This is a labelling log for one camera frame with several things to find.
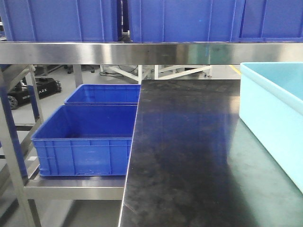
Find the lower shelf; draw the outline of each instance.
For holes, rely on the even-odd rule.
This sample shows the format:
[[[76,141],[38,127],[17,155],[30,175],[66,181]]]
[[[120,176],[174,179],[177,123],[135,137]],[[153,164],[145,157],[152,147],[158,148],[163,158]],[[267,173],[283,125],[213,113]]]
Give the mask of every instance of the lower shelf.
[[[41,177],[26,184],[28,199],[122,200],[125,176]]]

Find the black work surface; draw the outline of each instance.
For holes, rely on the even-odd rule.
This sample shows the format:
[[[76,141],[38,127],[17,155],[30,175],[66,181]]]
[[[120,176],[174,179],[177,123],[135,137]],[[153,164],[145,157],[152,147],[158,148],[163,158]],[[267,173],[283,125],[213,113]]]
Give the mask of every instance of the black work surface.
[[[143,82],[120,227],[303,227],[303,195],[239,106],[239,80]]]

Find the stainless steel rack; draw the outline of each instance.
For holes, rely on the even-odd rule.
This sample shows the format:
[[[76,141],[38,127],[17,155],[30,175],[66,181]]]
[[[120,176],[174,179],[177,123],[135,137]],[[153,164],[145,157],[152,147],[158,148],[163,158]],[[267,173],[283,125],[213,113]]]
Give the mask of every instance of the stainless steel rack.
[[[30,145],[30,135],[43,119],[34,113],[36,124],[20,144],[17,127],[7,99],[7,91],[22,78],[31,74],[32,98],[38,96],[34,74],[29,64],[72,64],[76,85],[82,83],[81,64],[108,65],[202,65],[239,64],[244,61],[303,61],[303,44],[227,44],[227,43],[26,43],[0,42],[0,63],[17,64],[0,72],[0,141],[8,163],[18,202],[29,227],[41,226],[35,200],[37,198],[73,200],[120,200],[124,177],[57,177],[39,176],[38,161],[26,172],[23,155]]]

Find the blue plastic crate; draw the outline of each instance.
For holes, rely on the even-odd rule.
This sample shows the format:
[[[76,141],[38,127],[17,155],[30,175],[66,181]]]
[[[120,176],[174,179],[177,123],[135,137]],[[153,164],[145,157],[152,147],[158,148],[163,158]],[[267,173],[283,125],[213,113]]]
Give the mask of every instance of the blue plastic crate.
[[[303,192],[303,63],[243,63],[241,71],[241,119]]]
[[[79,86],[65,101],[66,105],[137,105],[140,85]]]
[[[125,175],[136,109],[61,106],[32,136],[40,175]]]
[[[128,0],[134,42],[232,42],[245,0]]]
[[[303,41],[302,0],[246,0],[241,42]]]
[[[112,42],[122,35],[121,0],[0,0],[8,41]]]

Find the yellow floor line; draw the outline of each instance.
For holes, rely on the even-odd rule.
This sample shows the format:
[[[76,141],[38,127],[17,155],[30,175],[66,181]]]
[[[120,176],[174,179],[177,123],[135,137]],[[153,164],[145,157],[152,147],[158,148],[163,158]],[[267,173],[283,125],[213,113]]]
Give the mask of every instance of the yellow floor line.
[[[234,67],[233,65],[229,65],[236,73],[238,73],[239,75],[241,75],[241,72],[239,70],[236,69],[236,67]]]

